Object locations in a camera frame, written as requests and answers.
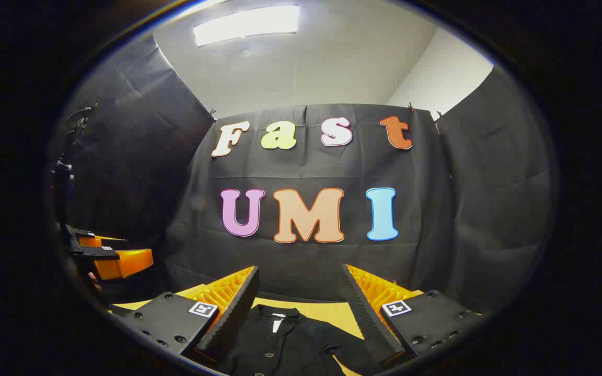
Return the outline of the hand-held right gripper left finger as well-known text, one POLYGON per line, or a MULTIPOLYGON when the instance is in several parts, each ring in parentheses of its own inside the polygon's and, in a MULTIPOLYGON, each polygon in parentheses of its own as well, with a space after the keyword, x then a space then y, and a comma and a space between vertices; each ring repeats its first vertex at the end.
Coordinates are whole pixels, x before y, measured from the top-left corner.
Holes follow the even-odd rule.
POLYGON ((260 286, 260 271, 249 266, 217 280, 169 266, 153 297, 115 303, 111 312, 132 330, 175 355, 223 362, 236 342, 260 286))

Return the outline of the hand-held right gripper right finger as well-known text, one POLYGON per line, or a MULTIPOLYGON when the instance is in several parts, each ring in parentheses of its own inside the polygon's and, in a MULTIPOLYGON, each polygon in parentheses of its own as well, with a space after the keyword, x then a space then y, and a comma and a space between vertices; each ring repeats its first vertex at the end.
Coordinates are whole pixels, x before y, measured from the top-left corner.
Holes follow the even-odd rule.
POLYGON ((439 290, 408 290, 349 264, 342 265, 341 295, 371 357, 385 368, 451 347, 483 321, 439 290))

